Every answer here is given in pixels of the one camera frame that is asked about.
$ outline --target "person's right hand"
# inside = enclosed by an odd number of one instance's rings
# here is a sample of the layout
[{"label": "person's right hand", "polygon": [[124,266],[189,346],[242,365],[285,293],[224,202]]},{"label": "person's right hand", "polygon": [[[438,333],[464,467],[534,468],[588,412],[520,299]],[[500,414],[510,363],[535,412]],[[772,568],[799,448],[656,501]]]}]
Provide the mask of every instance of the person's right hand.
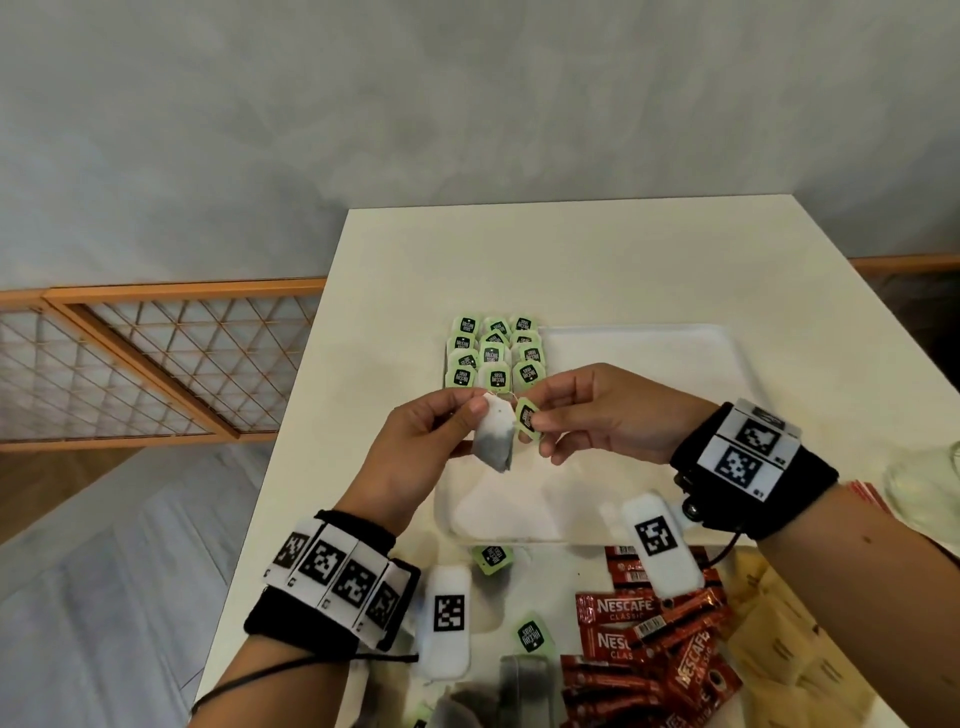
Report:
[{"label": "person's right hand", "polygon": [[591,448],[668,463],[686,436],[717,409],[713,402],[610,364],[549,376],[525,396],[541,410],[532,425],[544,433],[540,454],[554,465]]}]

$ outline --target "white tray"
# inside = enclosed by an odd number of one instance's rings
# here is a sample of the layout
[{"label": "white tray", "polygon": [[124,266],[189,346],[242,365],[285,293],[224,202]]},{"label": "white tray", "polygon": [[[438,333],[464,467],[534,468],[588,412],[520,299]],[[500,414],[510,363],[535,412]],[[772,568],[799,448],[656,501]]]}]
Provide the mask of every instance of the white tray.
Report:
[{"label": "white tray", "polygon": [[[547,373],[597,361],[648,376],[713,401],[746,397],[768,405],[749,364],[726,330],[714,325],[542,328]],[[679,501],[666,466],[609,452],[578,452],[560,467],[517,441],[500,474],[475,458],[451,461],[437,486],[437,526],[464,543],[629,543],[617,517],[624,500],[647,490]],[[720,545],[730,534],[696,528],[691,544]]]}]

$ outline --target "black wristband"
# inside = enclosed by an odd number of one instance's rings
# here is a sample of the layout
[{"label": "black wristband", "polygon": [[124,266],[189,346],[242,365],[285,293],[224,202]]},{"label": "black wristband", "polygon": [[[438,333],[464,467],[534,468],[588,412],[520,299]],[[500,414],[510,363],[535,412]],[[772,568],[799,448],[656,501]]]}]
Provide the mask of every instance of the black wristband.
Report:
[{"label": "black wristband", "polygon": [[733,405],[727,402],[690,433],[670,458],[670,465],[677,469],[676,482],[689,494],[689,502],[705,527],[746,533],[760,541],[809,508],[837,482],[839,473],[800,447],[766,500],[731,485],[697,464],[731,410]]},{"label": "black wristband", "polygon": [[[346,531],[384,556],[396,544],[396,536],[386,528],[350,513],[320,511],[316,518]],[[248,635],[263,635],[322,655],[329,662],[351,660],[360,644],[346,627],[273,587],[263,591],[243,627]]]}]

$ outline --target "person's left hand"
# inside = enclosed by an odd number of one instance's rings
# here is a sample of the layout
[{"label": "person's left hand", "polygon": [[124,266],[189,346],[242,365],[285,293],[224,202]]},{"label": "person's left hand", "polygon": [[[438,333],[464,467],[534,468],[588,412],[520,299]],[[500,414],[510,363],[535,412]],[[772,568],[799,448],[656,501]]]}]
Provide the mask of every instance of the person's left hand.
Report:
[{"label": "person's left hand", "polygon": [[487,414],[485,391],[441,389],[394,409],[336,510],[398,536],[437,484],[446,461],[470,453],[472,443],[464,438]]}]

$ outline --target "hand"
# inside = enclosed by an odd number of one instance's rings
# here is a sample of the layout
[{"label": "hand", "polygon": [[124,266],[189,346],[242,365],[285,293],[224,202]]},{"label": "hand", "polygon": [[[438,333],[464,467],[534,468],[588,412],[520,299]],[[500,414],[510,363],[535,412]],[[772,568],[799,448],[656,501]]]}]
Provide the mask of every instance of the hand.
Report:
[{"label": "hand", "polygon": [[554,465],[591,448],[668,463],[686,436],[717,409],[713,402],[610,364],[549,376],[526,397],[541,410],[532,424],[544,433],[540,454]]},{"label": "hand", "polygon": [[446,461],[469,454],[472,442],[464,438],[487,414],[485,391],[442,389],[394,409],[336,510],[398,536],[437,484]]}]

